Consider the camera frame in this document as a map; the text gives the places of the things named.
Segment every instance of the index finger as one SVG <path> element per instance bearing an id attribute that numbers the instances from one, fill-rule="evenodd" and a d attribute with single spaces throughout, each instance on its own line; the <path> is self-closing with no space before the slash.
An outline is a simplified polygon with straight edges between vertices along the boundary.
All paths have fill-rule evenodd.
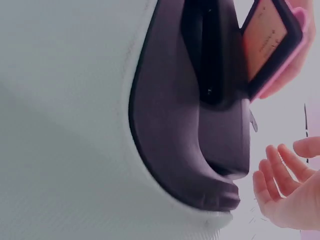
<path id="1" fill-rule="evenodd" d="M 279 145 L 278 151 L 286 166 L 293 172 L 299 182 L 304 183 L 316 172 L 300 161 L 297 155 L 290 151 L 286 145 Z"/>
<path id="2" fill-rule="evenodd" d="M 320 156 L 320 136 L 307 137 L 293 143 L 293 149 L 300 157 L 311 159 Z"/>

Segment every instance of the white surface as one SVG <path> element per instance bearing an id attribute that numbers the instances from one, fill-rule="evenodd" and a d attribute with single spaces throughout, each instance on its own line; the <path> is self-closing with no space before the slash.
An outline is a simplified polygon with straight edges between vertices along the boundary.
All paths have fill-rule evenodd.
<path id="1" fill-rule="evenodd" d="M 1 2 L 0 239 L 212 240 L 231 220 L 172 199 L 133 143 L 156 2 Z"/>

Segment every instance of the palm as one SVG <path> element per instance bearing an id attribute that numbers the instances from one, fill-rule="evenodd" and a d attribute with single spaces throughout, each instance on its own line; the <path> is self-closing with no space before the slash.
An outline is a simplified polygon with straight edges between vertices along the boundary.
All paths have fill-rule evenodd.
<path id="1" fill-rule="evenodd" d="M 320 138 L 308 141 L 319 146 L 314 147 L 319 152 Z M 320 154 L 310 153 L 310 149 L 295 151 L 302 152 L 299 155 L 306 158 Z M 268 146 L 266 154 L 267 159 L 260 162 L 259 171 L 253 175 L 254 193 L 262 214 L 282 228 L 320 230 L 320 171 L 308 168 L 284 145 L 278 149 Z M 291 177 L 287 168 L 298 181 Z"/>

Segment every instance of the pink object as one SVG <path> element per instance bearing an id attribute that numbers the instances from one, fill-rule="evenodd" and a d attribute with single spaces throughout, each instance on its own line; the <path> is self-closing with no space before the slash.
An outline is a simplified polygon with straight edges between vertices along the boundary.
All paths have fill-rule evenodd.
<path id="1" fill-rule="evenodd" d="M 300 44 L 296 47 L 296 49 L 292 52 L 292 54 L 287 58 L 287 60 L 283 63 L 283 65 L 279 68 L 279 70 L 271 77 L 271 79 L 267 82 L 267 84 L 256 94 L 252 99 L 251 103 L 258 97 L 260 97 L 264 91 L 266 91 L 273 83 L 274 81 L 280 76 L 280 74 L 287 68 L 287 66 L 292 62 L 292 60 L 298 55 L 298 53 L 302 50 L 304 45 L 307 42 L 306 39 L 306 31 L 309 26 L 309 17 L 308 13 L 305 9 L 302 7 L 296 7 L 292 8 L 291 5 L 287 2 L 287 5 L 291 9 L 292 13 L 295 15 L 297 20 L 300 23 L 301 30 L 303 33 L 302 41 Z"/>

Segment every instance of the fingers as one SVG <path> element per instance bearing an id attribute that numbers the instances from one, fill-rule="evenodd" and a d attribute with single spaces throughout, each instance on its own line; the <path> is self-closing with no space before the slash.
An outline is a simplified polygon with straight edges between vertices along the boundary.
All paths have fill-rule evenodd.
<path id="1" fill-rule="evenodd" d="M 270 196 L 262 171 L 253 174 L 253 191 L 261 213 L 271 218 L 275 212 L 276 202 Z"/>
<path id="2" fill-rule="evenodd" d="M 266 156 L 271 164 L 272 173 L 280 192 L 286 197 L 289 196 L 300 186 L 300 183 L 293 180 L 274 146 L 266 148 Z"/>
<path id="3" fill-rule="evenodd" d="M 272 173 L 272 168 L 270 162 L 266 159 L 262 160 L 259 164 L 259 171 L 264 175 L 264 180 L 266 183 L 266 188 L 271 196 L 271 198 L 276 202 L 281 199 L 278 188 L 276 186 L 274 175 Z"/>
<path id="4" fill-rule="evenodd" d="M 293 149 L 297 155 L 303 158 L 320 156 L 320 137 L 307 137 L 293 143 Z"/>
<path id="5" fill-rule="evenodd" d="M 286 166 L 293 172 L 299 182 L 304 183 L 316 172 L 315 170 L 308 168 L 284 144 L 278 146 L 278 152 Z"/>

